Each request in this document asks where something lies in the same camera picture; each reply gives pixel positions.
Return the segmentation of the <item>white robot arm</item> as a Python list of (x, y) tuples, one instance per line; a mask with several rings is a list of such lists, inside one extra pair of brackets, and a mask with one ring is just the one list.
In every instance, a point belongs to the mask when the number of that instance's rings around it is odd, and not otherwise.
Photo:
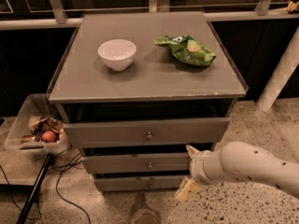
[(176, 191), (178, 202), (197, 194), (202, 186), (220, 182), (255, 182), (299, 198), (299, 164), (276, 158), (271, 152), (244, 142), (230, 142), (216, 151), (186, 146), (191, 158), (190, 176)]

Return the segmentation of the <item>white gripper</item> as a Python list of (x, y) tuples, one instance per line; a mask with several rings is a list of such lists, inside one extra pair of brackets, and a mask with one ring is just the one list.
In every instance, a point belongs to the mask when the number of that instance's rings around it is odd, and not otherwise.
[(221, 164), (218, 151), (199, 151), (191, 145), (186, 149), (191, 158), (190, 174), (185, 176), (175, 193), (178, 202), (185, 202), (201, 190), (202, 185), (216, 185), (221, 181)]

